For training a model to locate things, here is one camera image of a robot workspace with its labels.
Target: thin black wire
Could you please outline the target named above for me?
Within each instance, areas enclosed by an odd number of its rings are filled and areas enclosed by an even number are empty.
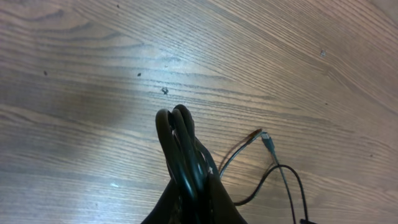
[[[241,146],[241,147],[228,159],[228,161],[225,163],[225,165],[223,166],[223,168],[222,168],[221,171],[220,171],[220,178],[222,177],[222,175],[223,175],[224,171],[226,170],[226,168],[228,167],[229,163],[230,163],[230,162],[231,162],[231,161],[232,161],[232,160],[233,160],[233,159],[234,159],[234,158],[247,146],[247,145],[249,145],[254,139],[256,139],[256,137],[258,137],[258,136],[253,136],[253,138],[252,138],[251,140],[249,140],[248,142],[246,142],[245,144],[243,144],[243,145],[242,145],[242,146]],[[235,205],[235,206],[241,206],[241,205],[244,205],[244,204],[250,202],[250,201],[257,195],[258,191],[260,191],[260,188],[262,187],[263,183],[264,183],[265,180],[267,179],[268,175],[269,175],[273,170],[275,170],[276,168],[280,168],[280,169],[281,169],[281,167],[284,167],[284,168],[289,169],[291,172],[293,172],[294,176],[296,176],[297,182],[298,182],[298,184],[299,184],[299,186],[300,186],[301,196],[302,196],[302,200],[303,200],[305,221],[306,221],[306,223],[308,223],[308,210],[307,210],[307,203],[306,203],[306,201],[305,201],[305,195],[304,195],[304,188],[303,188],[303,185],[302,185],[302,183],[301,183],[301,180],[300,180],[300,177],[299,177],[298,173],[296,173],[296,171],[295,171],[293,168],[291,168],[290,166],[288,166],[288,165],[277,164],[276,166],[270,168],[270,169],[262,176],[262,178],[261,178],[259,184],[257,185],[256,189],[254,190],[254,192],[253,192],[248,198],[246,198],[246,199],[244,199],[244,200],[242,200],[242,201],[240,201],[240,202],[234,202],[234,205]],[[291,207],[291,209],[292,209],[293,223],[296,224],[296,219],[295,219],[295,214],[294,214],[294,208],[293,208],[292,197],[291,197],[291,195],[289,194],[290,191],[289,191],[289,188],[288,188],[288,187],[287,187],[287,191],[288,191],[289,200],[290,200],[290,207]]]
[[[279,164],[279,161],[278,161],[278,158],[276,157],[275,149],[272,149],[270,152],[271,152],[271,156],[274,158],[274,161],[276,162],[276,164],[277,164],[277,165],[280,165],[280,164]],[[284,171],[282,170],[281,167],[279,167],[279,170],[280,170],[280,174],[282,175],[282,178],[283,178],[283,180],[284,180],[285,188],[286,188],[286,191],[287,191],[287,196],[288,196],[288,198],[289,198],[290,209],[291,209],[291,211],[292,211],[292,216],[293,216],[293,224],[296,224],[296,219],[295,219],[295,213],[294,213],[294,206],[293,206],[292,195],[290,194],[289,186],[287,185],[287,180],[286,180]]]

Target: dark spot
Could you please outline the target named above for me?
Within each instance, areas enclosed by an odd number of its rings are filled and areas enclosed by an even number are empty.
[[[167,95],[169,93],[169,89],[167,89],[167,87],[163,87],[162,92],[163,94]]]
[[[321,57],[324,57],[324,56],[326,56],[326,50],[321,50]]]

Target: black cable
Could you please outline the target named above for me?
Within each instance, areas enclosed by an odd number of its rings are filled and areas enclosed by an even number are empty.
[[[229,163],[244,149],[246,148],[247,145],[249,145],[250,143],[252,143],[258,136],[260,136],[262,134],[262,132],[256,133],[250,140],[248,140],[245,144],[243,144],[225,163],[225,165],[222,167],[222,169],[220,170],[220,178],[222,177],[224,171],[226,170],[226,168],[228,167]],[[294,176],[296,176],[297,182],[300,186],[300,191],[301,191],[301,195],[302,195],[302,200],[303,200],[303,207],[304,207],[304,214],[305,214],[305,221],[306,223],[308,223],[308,210],[307,210],[307,203],[305,201],[305,195],[304,195],[304,189],[303,189],[303,185],[301,183],[300,177],[298,175],[298,173],[296,173],[296,171],[291,168],[290,166],[287,165],[283,165],[283,164],[279,164],[279,162],[277,161],[276,155],[274,153],[274,150],[272,148],[272,150],[270,150],[272,156],[274,157],[275,162],[277,163],[276,166],[270,168],[261,178],[259,184],[257,185],[256,189],[254,190],[254,192],[246,199],[240,201],[240,202],[234,202],[235,206],[241,206],[244,205],[248,202],[250,202],[258,193],[258,191],[260,191],[260,188],[262,187],[263,183],[265,182],[266,178],[268,177],[268,175],[276,168],[280,169],[280,173],[282,174],[282,177],[284,179],[285,182],[285,186],[286,186],[286,190],[289,196],[289,201],[290,201],[290,208],[292,210],[292,216],[293,216],[293,223],[296,224],[296,219],[295,219],[295,213],[294,213],[294,207],[293,207],[293,201],[292,201],[292,196],[290,194],[290,190],[289,187],[287,186],[287,181],[285,179],[284,173],[282,172],[282,167],[289,169],[291,172],[293,172]]]
[[[264,143],[265,147],[266,147],[266,148],[268,149],[268,151],[270,152],[271,156],[274,158],[274,162],[275,162],[277,165],[280,165],[280,164],[279,164],[279,161],[278,161],[278,158],[277,158],[277,156],[276,156],[276,153],[275,153],[275,146],[274,146],[274,143],[272,142],[271,137],[268,135],[268,133],[262,132],[262,133],[261,133],[261,139],[262,139],[262,142]],[[295,219],[295,213],[294,213],[294,206],[293,206],[292,195],[290,194],[289,186],[287,185],[287,180],[286,180],[284,171],[282,170],[281,167],[279,168],[279,170],[280,170],[280,174],[282,175],[282,178],[283,178],[283,180],[284,180],[285,188],[286,188],[286,191],[287,191],[287,196],[288,196],[288,198],[289,198],[290,209],[291,209],[291,211],[292,211],[292,217],[293,217],[293,224],[296,224],[296,219]]]

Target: wooden floor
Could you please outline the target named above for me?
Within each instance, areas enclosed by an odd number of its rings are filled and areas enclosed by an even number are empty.
[[[0,223],[143,221],[170,179],[155,114],[179,103],[217,164],[268,131],[312,221],[397,223],[397,12],[395,0],[0,0]],[[223,177],[231,198],[270,163],[250,145]],[[278,173],[238,210],[292,223]]]

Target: wood grain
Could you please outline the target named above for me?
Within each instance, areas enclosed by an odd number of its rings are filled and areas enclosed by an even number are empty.
[[[396,223],[395,6],[1,0],[0,223],[140,223],[169,181],[155,114],[179,103],[217,164],[266,129],[314,222]],[[231,198],[270,162],[250,145],[223,177]],[[238,210],[291,223],[276,173]]]

